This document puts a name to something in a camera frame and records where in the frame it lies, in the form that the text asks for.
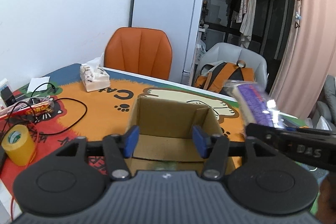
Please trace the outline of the purple wafer snack pack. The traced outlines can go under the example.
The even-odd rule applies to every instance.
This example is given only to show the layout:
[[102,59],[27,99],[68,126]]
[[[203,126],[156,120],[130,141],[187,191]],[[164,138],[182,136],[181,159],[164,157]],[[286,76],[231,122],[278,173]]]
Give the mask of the purple wafer snack pack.
[[260,87],[249,81],[228,80],[223,91],[236,99],[245,126],[250,123],[285,128],[276,101]]

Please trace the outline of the brown cardboard box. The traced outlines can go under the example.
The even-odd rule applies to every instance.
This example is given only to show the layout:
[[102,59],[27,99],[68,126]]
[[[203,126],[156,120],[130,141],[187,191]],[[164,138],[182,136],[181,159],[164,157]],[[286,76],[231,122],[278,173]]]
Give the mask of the brown cardboard box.
[[139,127],[133,155],[126,160],[131,174],[140,170],[194,170],[201,173],[205,160],[194,146],[193,126],[209,136],[223,135],[215,113],[207,105],[138,97],[129,124]]

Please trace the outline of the grey sofa cushions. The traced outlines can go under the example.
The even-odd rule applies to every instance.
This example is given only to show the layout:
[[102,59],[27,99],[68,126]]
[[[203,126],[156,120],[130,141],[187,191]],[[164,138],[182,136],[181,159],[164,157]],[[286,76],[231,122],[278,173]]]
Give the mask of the grey sofa cushions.
[[335,131],[335,77],[327,75],[318,101],[316,102],[312,115],[313,127],[323,117],[332,131]]

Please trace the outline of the orange black backpack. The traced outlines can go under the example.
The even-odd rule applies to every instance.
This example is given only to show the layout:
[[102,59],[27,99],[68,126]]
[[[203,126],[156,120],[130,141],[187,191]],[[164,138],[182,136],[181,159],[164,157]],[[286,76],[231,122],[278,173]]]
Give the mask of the orange black backpack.
[[243,60],[236,63],[217,61],[202,66],[200,75],[194,81],[194,87],[224,94],[224,84],[228,81],[255,81],[255,73],[252,68],[246,67]]

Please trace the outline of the tissue pack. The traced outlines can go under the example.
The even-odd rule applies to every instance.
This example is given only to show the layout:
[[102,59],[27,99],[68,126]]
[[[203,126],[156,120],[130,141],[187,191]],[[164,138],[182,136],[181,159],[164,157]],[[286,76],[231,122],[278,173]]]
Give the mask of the tissue pack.
[[110,86],[109,75],[101,66],[103,57],[104,53],[100,57],[80,65],[80,78],[87,92],[105,89]]

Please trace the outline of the colourful cartoon table mat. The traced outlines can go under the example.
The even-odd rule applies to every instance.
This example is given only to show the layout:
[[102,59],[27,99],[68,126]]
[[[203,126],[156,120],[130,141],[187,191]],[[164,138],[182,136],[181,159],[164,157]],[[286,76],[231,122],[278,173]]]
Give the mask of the colourful cartoon table mat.
[[88,93],[81,82],[79,68],[79,64],[72,64],[47,74],[55,87],[49,87],[41,95],[51,95],[58,101],[53,113],[39,117],[38,132],[31,133],[33,140],[38,142],[36,160],[77,136],[96,141],[108,134],[124,133],[134,102],[143,94],[203,102],[213,108],[224,135],[233,141],[244,139],[242,119],[231,115],[239,111],[233,98],[121,71],[108,71],[110,86]]

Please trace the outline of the orange chair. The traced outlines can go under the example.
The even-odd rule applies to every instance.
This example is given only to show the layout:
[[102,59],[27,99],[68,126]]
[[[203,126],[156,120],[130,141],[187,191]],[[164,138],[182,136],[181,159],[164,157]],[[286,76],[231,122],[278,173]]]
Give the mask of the orange chair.
[[122,27],[110,38],[104,66],[168,80],[173,50],[167,35],[150,28]]

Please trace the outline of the pink curtain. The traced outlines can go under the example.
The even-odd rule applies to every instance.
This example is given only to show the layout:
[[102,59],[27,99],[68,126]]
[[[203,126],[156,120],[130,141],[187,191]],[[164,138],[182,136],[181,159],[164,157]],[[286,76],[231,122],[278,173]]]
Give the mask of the pink curtain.
[[335,75],[335,0],[294,0],[288,42],[270,95],[305,119],[327,75]]

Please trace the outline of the red snack packet left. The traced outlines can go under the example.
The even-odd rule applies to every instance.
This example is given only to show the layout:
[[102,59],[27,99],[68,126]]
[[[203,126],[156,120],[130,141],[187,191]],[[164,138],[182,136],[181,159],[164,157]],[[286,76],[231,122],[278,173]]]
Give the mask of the red snack packet left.
[[44,113],[52,113],[54,110],[53,100],[44,100],[35,104],[28,101],[20,101],[15,105],[9,106],[1,110],[1,120],[15,116],[39,116]]

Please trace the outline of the white paper sheet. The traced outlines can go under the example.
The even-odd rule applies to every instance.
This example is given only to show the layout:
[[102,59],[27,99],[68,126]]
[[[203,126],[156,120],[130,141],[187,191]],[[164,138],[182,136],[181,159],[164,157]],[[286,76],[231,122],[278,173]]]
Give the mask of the white paper sheet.
[[27,88],[28,93],[42,92],[47,90],[50,77],[32,78]]

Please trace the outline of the yellow tape roll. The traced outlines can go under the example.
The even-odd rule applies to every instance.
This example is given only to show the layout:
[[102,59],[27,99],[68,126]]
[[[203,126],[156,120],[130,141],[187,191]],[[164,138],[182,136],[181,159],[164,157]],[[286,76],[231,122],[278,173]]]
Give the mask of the yellow tape roll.
[[1,146],[17,166],[27,165],[36,155],[35,142],[28,128],[22,124],[15,125],[6,133]]

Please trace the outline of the white hanging towel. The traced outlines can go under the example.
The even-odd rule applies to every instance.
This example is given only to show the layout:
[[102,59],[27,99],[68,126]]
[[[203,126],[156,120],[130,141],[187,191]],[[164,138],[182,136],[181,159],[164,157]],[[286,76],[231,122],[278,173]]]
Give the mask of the white hanging towel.
[[252,31],[255,20],[257,0],[248,0],[247,12],[244,15],[243,21],[240,27],[241,38],[240,41],[248,48],[248,44],[252,39]]

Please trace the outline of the white refrigerator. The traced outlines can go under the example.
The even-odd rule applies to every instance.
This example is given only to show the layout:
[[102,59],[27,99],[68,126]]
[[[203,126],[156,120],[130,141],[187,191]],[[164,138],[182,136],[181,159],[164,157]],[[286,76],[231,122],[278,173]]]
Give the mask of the white refrigerator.
[[132,27],[161,30],[171,43],[169,81],[191,81],[202,5],[203,0],[134,0]]

